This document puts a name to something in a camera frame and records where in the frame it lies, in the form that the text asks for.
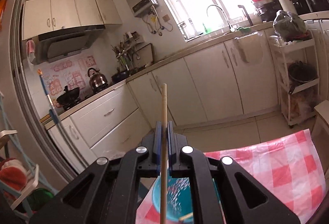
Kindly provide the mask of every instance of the white thermos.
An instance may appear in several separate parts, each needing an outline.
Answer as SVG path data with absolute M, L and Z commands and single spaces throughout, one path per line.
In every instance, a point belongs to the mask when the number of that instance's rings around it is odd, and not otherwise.
M 293 5 L 291 0 L 279 0 L 279 2 L 284 11 L 298 15 L 295 6 Z

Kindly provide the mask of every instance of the black plastic bag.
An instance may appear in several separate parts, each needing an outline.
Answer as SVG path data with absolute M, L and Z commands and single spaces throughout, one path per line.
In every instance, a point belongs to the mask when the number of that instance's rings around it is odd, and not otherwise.
M 307 32 L 305 23 L 300 17 L 283 10 L 276 13 L 273 28 L 285 41 L 291 41 L 291 38 L 303 36 Z

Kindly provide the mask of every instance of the range hood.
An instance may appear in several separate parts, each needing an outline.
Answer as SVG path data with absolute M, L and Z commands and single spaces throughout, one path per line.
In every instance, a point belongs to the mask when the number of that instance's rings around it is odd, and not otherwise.
M 33 64 L 54 62 L 90 48 L 105 25 L 88 25 L 51 31 L 37 36 Z

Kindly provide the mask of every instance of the blue bowl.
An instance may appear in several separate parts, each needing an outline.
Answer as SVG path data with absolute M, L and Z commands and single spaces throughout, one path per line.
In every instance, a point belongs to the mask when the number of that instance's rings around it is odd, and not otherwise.
M 193 212 L 189 178 L 172 178 L 168 172 L 167 189 L 167 219 L 178 222 L 179 218 Z M 160 213 L 160 190 L 161 178 L 159 176 L 152 192 L 152 203 L 158 213 Z M 184 223 L 193 223 L 193 216 L 186 219 Z

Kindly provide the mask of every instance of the kettle handle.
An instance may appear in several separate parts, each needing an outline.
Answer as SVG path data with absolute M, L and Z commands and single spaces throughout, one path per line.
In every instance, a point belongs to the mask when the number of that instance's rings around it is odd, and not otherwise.
M 88 69 L 88 72 L 87 72 L 88 77 L 90 77 L 89 72 L 90 72 L 91 70 L 94 70 L 94 71 L 97 73 L 97 70 L 96 70 L 96 69 L 94 69 L 94 68 L 89 68 L 89 69 Z

